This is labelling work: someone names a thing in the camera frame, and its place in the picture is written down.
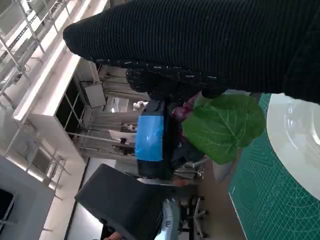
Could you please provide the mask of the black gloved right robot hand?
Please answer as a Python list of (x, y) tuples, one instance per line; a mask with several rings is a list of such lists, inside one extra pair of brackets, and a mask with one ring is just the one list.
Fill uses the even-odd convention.
[(126, 69), (153, 100), (238, 90), (320, 102), (317, 0), (132, 0), (70, 24), (63, 39)]

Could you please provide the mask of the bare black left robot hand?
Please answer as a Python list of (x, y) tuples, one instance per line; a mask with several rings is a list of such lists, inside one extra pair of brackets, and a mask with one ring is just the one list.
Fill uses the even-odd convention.
[(205, 156), (183, 136), (182, 124), (167, 100), (151, 100), (138, 117), (135, 156), (138, 174), (149, 179), (169, 180), (185, 163)]

